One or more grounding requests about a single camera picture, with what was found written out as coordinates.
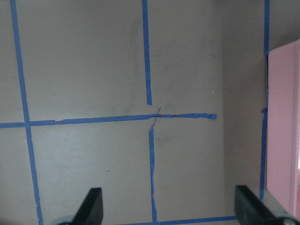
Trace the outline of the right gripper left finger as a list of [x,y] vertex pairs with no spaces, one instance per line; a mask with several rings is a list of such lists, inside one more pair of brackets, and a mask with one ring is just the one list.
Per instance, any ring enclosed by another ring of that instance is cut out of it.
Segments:
[[101,225],[104,218],[103,194],[101,187],[91,188],[71,221],[56,225]]

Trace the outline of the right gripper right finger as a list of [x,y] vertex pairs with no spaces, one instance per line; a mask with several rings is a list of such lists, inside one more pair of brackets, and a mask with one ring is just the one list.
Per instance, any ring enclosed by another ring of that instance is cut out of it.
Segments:
[[289,214],[276,216],[246,185],[236,185],[234,213],[241,225],[298,225],[300,222]]

